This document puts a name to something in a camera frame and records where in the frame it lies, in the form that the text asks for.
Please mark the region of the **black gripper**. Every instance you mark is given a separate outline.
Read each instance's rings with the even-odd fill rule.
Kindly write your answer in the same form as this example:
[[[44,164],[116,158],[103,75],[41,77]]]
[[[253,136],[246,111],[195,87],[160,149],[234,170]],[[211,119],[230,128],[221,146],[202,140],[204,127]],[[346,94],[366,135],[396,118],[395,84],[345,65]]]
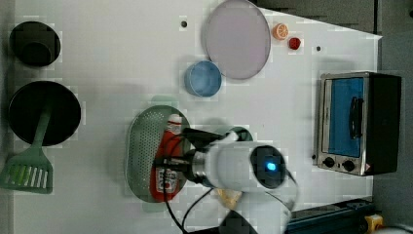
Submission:
[[[173,156],[171,153],[164,153],[160,158],[154,159],[152,166],[154,168],[171,169],[177,172],[189,172],[211,149],[212,144],[224,138],[224,136],[185,128],[179,137],[183,141],[188,141],[194,146],[194,149],[182,151],[179,156]]]

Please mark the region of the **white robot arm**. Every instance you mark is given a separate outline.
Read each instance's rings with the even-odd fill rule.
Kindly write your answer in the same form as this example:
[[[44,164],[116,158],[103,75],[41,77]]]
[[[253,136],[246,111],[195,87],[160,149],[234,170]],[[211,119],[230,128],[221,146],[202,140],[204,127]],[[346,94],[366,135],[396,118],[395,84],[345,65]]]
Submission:
[[[179,156],[161,156],[153,161],[155,167],[181,172],[205,187],[242,192],[275,190],[287,175],[283,156],[270,144],[240,141],[234,132],[218,135],[191,128],[181,138],[193,148]]]

